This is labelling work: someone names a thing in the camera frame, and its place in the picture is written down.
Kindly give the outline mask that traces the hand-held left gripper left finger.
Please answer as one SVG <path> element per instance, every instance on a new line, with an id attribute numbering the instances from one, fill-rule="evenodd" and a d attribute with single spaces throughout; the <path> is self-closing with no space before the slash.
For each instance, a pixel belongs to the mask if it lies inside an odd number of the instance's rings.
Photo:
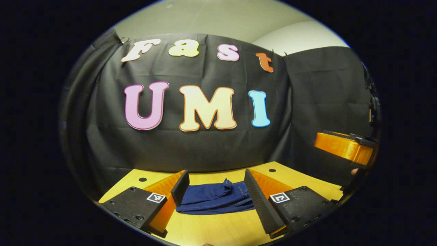
<path id="1" fill-rule="evenodd" d="M 102 205 L 134 227 L 165 238 L 189 184 L 188 171 L 182 170 L 145 188 L 129 187 Z"/>

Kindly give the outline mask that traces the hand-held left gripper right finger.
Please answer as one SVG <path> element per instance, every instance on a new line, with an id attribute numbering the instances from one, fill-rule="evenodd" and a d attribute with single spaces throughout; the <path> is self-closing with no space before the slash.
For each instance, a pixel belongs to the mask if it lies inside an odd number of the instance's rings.
<path id="1" fill-rule="evenodd" d="M 323 220 L 342 198 L 338 185 L 292 169 L 267 175 L 246 169 L 244 182 L 264 232 L 271 239 L 294 235 Z"/>

